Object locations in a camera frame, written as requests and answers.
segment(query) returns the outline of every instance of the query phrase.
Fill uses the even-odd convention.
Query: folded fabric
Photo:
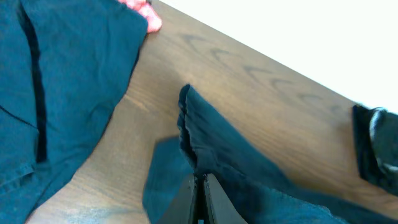
[[[212,173],[248,223],[398,223],[294,185],[190,85],[180,92],[180,136],[155,147],[142,204],[156,223],[189,173]]]
[[[147,22],[113,0],[3,0],[0,27],[0,220],[23,223],[100,140]]]
[[[356,105],[353,127],[361,178],[398,196],[398,115]]]
[[[157,32],[162,27],[162,20],[151,6],[150,1],[146,0],[118,0],[120,3],[125,3],[127,7],[137,11],[148,22],[148,33]]]

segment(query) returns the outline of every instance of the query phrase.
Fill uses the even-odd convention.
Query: red object
[[[162,27],[162,20],[155,12],[154,8],[146,2],[146,0],[118,0],[120,3],[124,3],[130,9],[137,11],[148,21],[147,32],[157,32]]]

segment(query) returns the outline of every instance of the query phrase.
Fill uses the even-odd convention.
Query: wood grain
[[[178,134],[186,83],[297,184],[398,219],[398,198],[358,176],[352,101],[161,2],[154,7],[164,26],[146,38],[102,140],[29,223],[148,223],[141,200],[153,148]]]

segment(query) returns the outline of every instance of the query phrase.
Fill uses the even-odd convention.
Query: wooden table
[[[398,198],[359,178],[354,102],[161,2],[154,7],[164,26],[146,38],[102,140],[29,223],[148,223],[141,200],[150,160],[157,141],[178,134],[186,83],[297,184],[398,219]]]

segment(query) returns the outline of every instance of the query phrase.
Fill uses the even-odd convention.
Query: white wall
[[[398,1],[161,0],[335,92],[398,113]]]

